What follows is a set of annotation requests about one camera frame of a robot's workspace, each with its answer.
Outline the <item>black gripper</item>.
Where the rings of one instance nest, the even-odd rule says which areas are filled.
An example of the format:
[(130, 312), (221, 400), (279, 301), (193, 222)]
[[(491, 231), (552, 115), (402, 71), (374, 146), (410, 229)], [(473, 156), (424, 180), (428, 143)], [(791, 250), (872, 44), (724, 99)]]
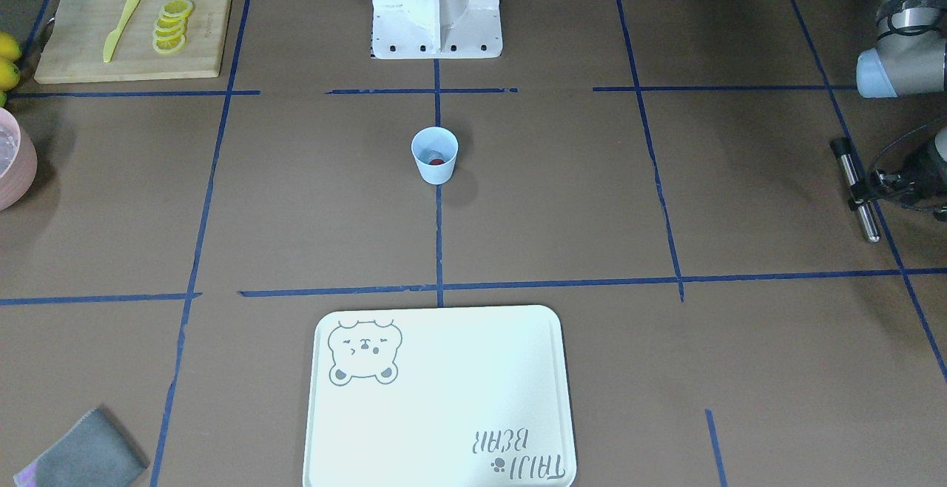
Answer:
[[(945, 129), (938, 130), (930, 139), (925, 140), (917, 149), (907, 154), (898, 170), (886, 172), (878, 167), (880, 160), (890, 150), (896, 149), (900, 143), (922, 131), (921, 127), (917, 127), (884, 146), (873, 157), (869, 171), (872, 174), (873, 183), (882, 187), (880, 200), (889, 201), (903, 209), (928, 213), (936, 221), (944, 223), (946, 221), (944, 203), (939, 206), (919, 206), (919, 203), (945, 197)], [(852, 197), (848, 200), (850, 211), (871, 207), (877, 201), (878, 192), (873, 183), (870, 180), (858, 180), (850, 186), (850, 197)]]

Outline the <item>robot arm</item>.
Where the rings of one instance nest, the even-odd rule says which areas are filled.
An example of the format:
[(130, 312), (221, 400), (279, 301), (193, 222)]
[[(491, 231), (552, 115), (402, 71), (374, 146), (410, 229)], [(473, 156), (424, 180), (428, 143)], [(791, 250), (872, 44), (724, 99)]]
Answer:
[[(945, 92), (945, 0), (880, 0), (875, 14), (873, 48), (857, 59), (857, 89), (862, 97), (889, 98)], [(927, 212), (945, 221), (945, 119), (916, 129), (932, 132), (904, 157), (893, 173), (869, 166), (869, 175), (850, 187), (850, 207), (867, 201), (889, 201), (904, 209)]]

